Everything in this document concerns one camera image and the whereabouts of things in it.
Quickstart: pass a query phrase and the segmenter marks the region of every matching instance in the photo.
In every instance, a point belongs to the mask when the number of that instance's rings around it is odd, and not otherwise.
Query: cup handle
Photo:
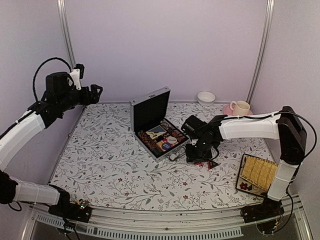
[[[232,101],[232,102],[230,102],[230,105],[229,105],[229,107],[230,107],[230,109],[233,111],[233,110],[235,110],[234,109],[234,107],[233,107],[233,104],[234,105],[236,105],[237,104],[237,102],[236,101]]]

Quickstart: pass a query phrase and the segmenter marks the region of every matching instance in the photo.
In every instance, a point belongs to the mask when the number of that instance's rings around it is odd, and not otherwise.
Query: white teacup
[[[233,116],[245,116],[249,113],[250,105],[245,101],[230,102],[230,109]]]

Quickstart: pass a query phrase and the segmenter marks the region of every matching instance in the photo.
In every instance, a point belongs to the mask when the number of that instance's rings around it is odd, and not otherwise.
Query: box of cards
[[[157,162],[188,143],[185,133],[166,119],[170,89],[165,86],[130,101],[131,129],[135,138]]]

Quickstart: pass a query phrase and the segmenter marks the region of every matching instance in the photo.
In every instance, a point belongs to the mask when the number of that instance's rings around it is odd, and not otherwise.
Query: white wall
[[[253,110],[292,106],[320,134],[320,1],[277,0]],[[314,138],[308,131],[307,149]],[[272,150],[279,155],[279,145]],[[314,239],[320,239],[320,149],[302,164],[292,186],[298,191]]]
[[[69,0],[75,58],[102,102],[169,86],[171,101],[211,91],[245,100],[259,52],[266,0]]]
[[[34,103],[32,78],[37,67],[50,57],[67,59],[54,0],[0,1],[0,133]],[[67,71],[63,63],[48,63],[40,71],[36,89],[41,97],[45,76]],[[47,184],[58,153],[80,109],[66,112],[30,141],[12,160],[6,172],[25,181]],[[0,205],[0,239],[21,237],[26,211],[17,213]]]

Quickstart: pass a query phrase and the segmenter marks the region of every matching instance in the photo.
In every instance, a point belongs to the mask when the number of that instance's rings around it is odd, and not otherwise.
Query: table surface
[[[169,103],[166,117],[178,128],[190,116],[210,121],[225,105]],[[124,103],[86,107],[55,169],[51,184],[68,191],[73,201],[93,206],[181,211],[228,208],[259,203],[262,198],[236,190],[242,155],[272,160],[261,138],[226,140],[215,159],[220,165],[155,162],[130,128],[130,106]]]

